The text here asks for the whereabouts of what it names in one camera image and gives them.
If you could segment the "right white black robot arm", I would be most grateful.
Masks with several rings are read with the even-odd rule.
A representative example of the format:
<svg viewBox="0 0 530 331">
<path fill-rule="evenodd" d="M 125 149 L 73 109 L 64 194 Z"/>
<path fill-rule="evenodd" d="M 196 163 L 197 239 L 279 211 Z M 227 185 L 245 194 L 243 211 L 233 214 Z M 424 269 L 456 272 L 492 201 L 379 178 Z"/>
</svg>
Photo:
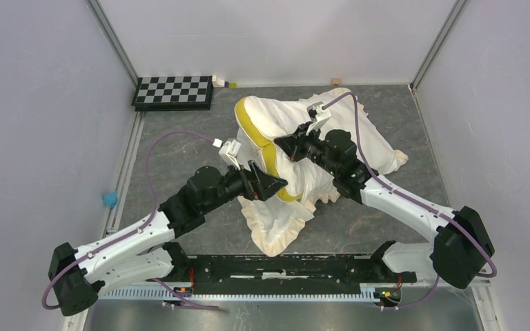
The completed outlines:
<svg viewBox="0 0 530 331">
<path fill-rule="evenodd" d="M 379 281 L 414 272 L 439 277 L 465 289 L 476 277 L 493 278 L 495 249 L 479 213 L 439 205 L 409 192 L 374 170 L 351 133 L 331 130 L 324 138 L 306 124 L 274 140 L 294 162 L 308 159 L 333 178 L 346 198 L 375 208 L 425 238 L 424 243 L 387 241 L 373 253 L 371 273 Z"/>
</svg>

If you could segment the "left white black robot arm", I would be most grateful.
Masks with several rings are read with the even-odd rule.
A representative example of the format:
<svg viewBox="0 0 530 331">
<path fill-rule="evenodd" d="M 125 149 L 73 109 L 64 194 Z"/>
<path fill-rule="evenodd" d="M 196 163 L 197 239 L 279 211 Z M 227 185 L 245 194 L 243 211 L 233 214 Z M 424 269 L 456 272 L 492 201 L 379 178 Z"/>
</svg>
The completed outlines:
<svg viewBox="0 0 530 331">
<path fill-rule="evenodd" d="M 199 168 L 177 193 L 154 204 L 141 221 L 78 248 L 68 242 L 58 245 L 52 253 L 42 306 L 69 317 L 121 286 L 166 276 L 181 281 L 188 275 L 189 262 L 170 255 L 163 244 L 198 228 L 208 213 L 237 197 L 267 201 L 287 183 L 254 161 L 247 168 L 230 165 L 225 174 L 212 166 Z"/>
</svg>

